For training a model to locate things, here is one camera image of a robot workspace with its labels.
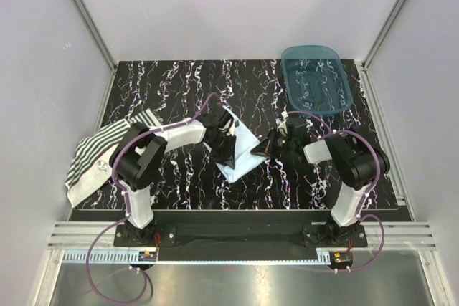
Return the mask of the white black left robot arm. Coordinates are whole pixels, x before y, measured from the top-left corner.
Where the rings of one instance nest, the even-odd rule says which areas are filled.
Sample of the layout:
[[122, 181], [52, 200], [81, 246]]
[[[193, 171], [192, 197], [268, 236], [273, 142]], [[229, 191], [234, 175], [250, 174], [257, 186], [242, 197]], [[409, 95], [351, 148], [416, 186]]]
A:
[[166, 126], [148, 128], [143, 123], [132, 124], [110, 157], [110, 166], [112, 179], [120, 184], [126, 198], [126, 217], [132, 225], [129, 235], [133, 241], [146, 246], [154, 239], [150, 185], [165, 153], [203, 143], [215, 163], [234, 169], [238, 125], [239, 120], [220, 106]]

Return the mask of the light blue towel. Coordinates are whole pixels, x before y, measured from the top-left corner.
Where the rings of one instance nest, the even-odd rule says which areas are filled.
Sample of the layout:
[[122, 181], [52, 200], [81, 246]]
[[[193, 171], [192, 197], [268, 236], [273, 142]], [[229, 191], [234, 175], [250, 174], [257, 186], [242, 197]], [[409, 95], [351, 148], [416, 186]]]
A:
[[235, 183], [262, 164], [266, 158], [251, 154], [250, 151], [260, 144], [260, 140], [228, 107], [223, 108], [239, 122], [235, 128], [235, 168], [220, 163], [217, 163], [217, 167], [229, 183]]

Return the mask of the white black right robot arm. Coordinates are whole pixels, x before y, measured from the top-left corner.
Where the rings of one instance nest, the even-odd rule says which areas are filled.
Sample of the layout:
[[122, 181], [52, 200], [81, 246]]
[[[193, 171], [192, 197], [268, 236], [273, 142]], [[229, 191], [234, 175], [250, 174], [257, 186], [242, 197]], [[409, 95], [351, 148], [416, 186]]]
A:
[[341, 188], [325, 231], [334, 246], [350, 240], [350, 228], [359, 223], [370, 191], [377, 179], [390, 170], [387, 154], [365, 128], [349, 128], [314, 141], [299, 118], [280, 121], [250, 153], [263, 158], [290, 156], [295, 162], [314, 165], [333, 163]]

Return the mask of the green white striped towel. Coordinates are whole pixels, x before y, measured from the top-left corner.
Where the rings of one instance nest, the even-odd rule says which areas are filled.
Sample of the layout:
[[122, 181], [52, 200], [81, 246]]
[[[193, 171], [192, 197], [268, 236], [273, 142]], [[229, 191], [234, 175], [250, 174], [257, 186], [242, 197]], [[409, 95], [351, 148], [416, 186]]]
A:
[[154, 113], [147, 109], [132, 118], [104, 126], [77, 144], [75, 157], [65, 179], [67, 198], [73, 208], [93, 195], [111, 178], [110, 157], [134, 123], [142, 123], [148, 128], [160, 125]]

